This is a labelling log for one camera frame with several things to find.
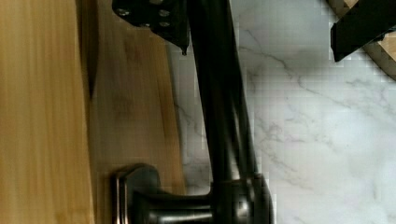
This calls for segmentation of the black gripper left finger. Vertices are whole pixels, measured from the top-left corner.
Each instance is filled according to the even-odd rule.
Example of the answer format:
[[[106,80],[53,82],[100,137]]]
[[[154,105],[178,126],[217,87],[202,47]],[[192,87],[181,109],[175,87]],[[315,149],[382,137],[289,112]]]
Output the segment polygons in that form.
[[[183,55],[190,44],[187,0],[112,0],[113,11],[136,27],[149,28],[178,46]]]

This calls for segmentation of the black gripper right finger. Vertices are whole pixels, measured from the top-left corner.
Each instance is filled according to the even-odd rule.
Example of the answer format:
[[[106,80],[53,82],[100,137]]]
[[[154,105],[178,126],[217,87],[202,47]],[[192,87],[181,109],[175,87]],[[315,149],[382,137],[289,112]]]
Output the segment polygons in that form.
[[[331,49],[336,62],[357,49],[394,32],[396,0],[358,0],[331,29]]]

